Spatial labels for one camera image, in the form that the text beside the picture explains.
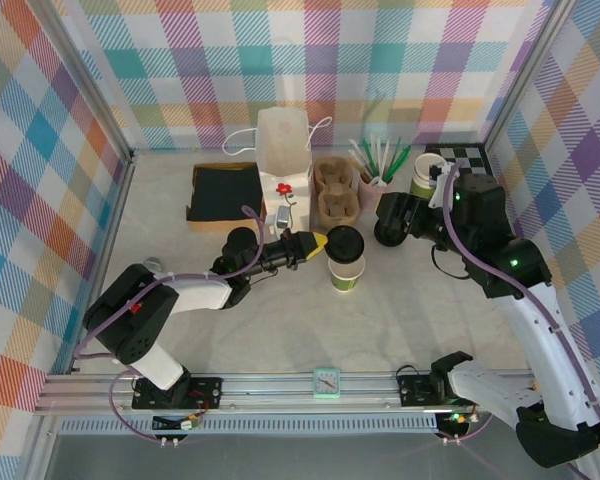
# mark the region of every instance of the white table surface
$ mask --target white table surface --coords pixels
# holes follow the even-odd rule
[[[408,188],[415,150],[394,181]],[[314,158],[346,155],[314,150]],[[131,184],[105,287],[128,265],[158,257],[166,271],[202,272],[219,256],[226,233],[193,233],[185,222],[196,163],[253,161],[253,152],[220,151],[142,155]],[[296,372],[318,366],[344,371],[387,371],[404,363],[428,369],[457,350],[490,368],[527,368],[520,344],[495,304],[471,281],[453,280],[431,264],[431,244],[408,238],[386,248],[373,238],[375,215],[356,228],[365,238],[366,270],[349,293],[329,280],[326,254],[258,283],[236,307],[172,316],[158,339],[192,372]],[[452,253],[439,264],[462,273]],[[92,342],[88,351],[102,351]],[[107,360],[80,362],[85,373],[119,371]]]

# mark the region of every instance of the green paper cup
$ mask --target green paper cup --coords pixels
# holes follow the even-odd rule
[[[331,283],[341,292],[348,292],[356,286],[358,278],[364,272],[364,257],[360,257],[353,263],[337,263],[329,259],[329,271],[331,272]]]
[[[409,193],[421,198],[431,199],[435,189],[429,185],[429,168],[433,165],[442,166],[445,163],[446,160],[435,153],[423,153],[416,158]]]

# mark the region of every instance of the red flower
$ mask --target red flower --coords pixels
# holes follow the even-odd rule
[[[286,183],[279,183],[278,188],[276,188],[276,192],[280,195],[288,195],[292,192],[291,185],[287,185]]]

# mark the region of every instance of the white paper bag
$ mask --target white paper bag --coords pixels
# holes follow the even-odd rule
[[[311,212],[311,136],[316,128],[331,123],[326,117],[309,126],[307,112],[295,107],[272,107],[258,112],[258,126],[239,130],[256,131],[255,148],[243,148],[227,155],[255,150],[262,194],[268,215],[278,207],[291,207],[291,231],[308,231]]]

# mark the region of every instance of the pen holder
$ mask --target pen holder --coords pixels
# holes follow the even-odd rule
[[[358,203],[361,212],[375,212],[380,197],[389,191],[391,182],[384,187],[369,185],[362,177],[358,183]]]

